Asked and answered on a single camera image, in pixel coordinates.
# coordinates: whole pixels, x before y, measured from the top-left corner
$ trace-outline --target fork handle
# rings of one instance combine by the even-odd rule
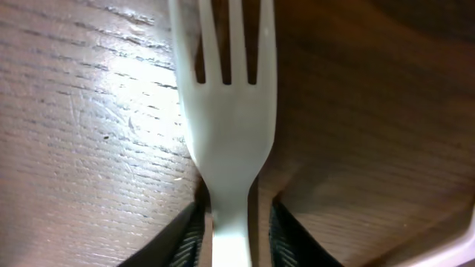
[[[251,267],[247,194],[211,199],[213,214],[213,267]]]

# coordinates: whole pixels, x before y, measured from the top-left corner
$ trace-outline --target fork tine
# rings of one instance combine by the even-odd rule
[[[267,89],[277,87],[277,48],[275,46],[274,0],[261,0],[259,27],[259,55],[257,85],[264,83]]]
[[[219,50],[217,48],[216,27],[214,27],[211,0],[200,0],[200,20],[206,83],[222,82],[221,62]]]
[[[248,82],[246,63],[246,44],[243,24],[242,0],[229,1],[229,35],[231,44],[232,83]]]
[[[173,39],[173,51],[176,62],[177,82],[196,82],[194,74],[193,57],[186,37],[183,14],[178,0],[169,0],[171,20],[171,37]],[[178,89],[189,86],[178,85]]]

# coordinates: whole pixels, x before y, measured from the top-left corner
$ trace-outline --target wood grain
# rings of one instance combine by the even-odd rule
[[[114,266],[192,201],[166,2],[0,0],[0,266]],[[346,266],[473,203],[471,1],[275,4],[278,129],[259,181],[259,266],[282,188]],[[197,47],[195,3],[184,5]],[[258,3],[245,7],[253,65]]]

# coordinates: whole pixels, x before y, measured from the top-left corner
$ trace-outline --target white plastic fork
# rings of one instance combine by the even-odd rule
[[[198,84],[178,0],[168,1],[185,141],[211,197],[214,267],[251,266],[247,198],[274,142],[273,0],[261,0],[257,84],[247,79],[241,0],[229,0],[232,84],[224,85],[211,0],[199,0],[206,83]]]

